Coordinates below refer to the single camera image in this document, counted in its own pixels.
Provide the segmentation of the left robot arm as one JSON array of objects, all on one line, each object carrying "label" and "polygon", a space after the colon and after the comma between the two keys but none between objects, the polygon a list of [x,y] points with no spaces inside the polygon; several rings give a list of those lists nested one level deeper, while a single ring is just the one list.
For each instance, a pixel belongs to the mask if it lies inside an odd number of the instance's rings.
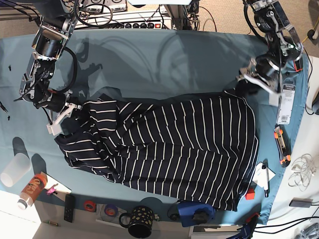
[{"label": "left robot arm", "polygon": [[282,72],[289,61],[302,59],[304,47],[279,1],[245,0],[243,4],[246,22],[268,51],[252,57],[249,65],[239,70],[236,94],[255,94],[263,89],[269,94],[280,95]]}]

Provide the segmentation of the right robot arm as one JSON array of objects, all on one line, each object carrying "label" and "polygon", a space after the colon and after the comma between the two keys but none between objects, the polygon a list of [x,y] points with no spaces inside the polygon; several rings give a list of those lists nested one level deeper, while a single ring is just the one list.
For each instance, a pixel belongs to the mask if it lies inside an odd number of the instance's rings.
[{"label": "right robot arm", "polygon": [[[75,29],[77,18],[68,0],[32,0],[30,3],[40,13],[39,30],[32,42],[34,51],[22,77],[17,100],[31,102],[37,109],[43,109],[48,125],[55,126],[64,116],[71,115],[76,107],[69,99],[77,78],[78,63],[75,53],[66,44]],[[49,84],[55,63],[64,52],[72,57],[73,75],[63,89],[55,90]]]}]

